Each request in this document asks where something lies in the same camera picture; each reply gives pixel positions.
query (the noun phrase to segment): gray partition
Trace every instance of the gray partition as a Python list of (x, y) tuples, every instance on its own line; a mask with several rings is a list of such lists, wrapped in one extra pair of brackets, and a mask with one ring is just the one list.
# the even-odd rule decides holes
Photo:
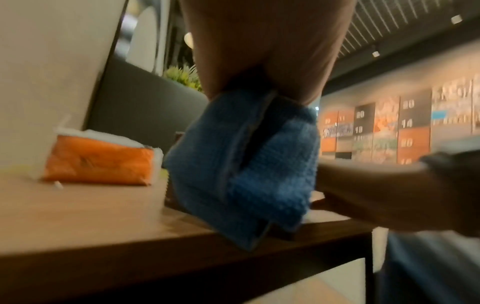
[(167, 153), (176, 131), (204, 111), (206, 96), (112, 57), (86, 128), (126, 136)]

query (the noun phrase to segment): blue towel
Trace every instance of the blue towel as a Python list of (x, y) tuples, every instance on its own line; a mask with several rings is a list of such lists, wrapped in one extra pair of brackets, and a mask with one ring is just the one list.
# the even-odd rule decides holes
[(271, 223), (296, 230), (315, 185), (316, 120), (270, 89), (221, 94), (165, 158), (178, 201), (246, 250)]

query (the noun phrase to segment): orange plastic packaging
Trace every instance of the orange plastic packaging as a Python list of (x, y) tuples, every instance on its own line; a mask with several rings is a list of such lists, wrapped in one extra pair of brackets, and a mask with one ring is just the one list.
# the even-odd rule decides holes
[(151, 185), (159, 174), (161, 158), (160, 149), (140, 144), (131, 146), (84, 136), (58, 135), (42, 180)]

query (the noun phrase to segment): black ceiling beam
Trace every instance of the black ceiling beam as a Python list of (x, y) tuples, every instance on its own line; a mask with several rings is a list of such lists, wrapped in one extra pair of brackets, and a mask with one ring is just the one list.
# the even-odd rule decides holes
[[(451, 17), (461, 15), (463, 22), (452, 25)], [(463, 1), (376, 44), (380, 57), (374, 58), (374, 46), (339, 60), (325, 85), (323, 95), (431, 57), (480, 37), (480, 1)]]

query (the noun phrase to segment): wooden table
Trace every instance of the wooden table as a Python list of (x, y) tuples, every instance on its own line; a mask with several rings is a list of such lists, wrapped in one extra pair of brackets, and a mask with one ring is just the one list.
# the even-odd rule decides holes
[(371, 226), (309, 214), (294, 240), (267, 237), (249, 253), (163, 208), (165, 187), (0, 176), (0, 302), (242, 303), (362, 257), (373, 301)]

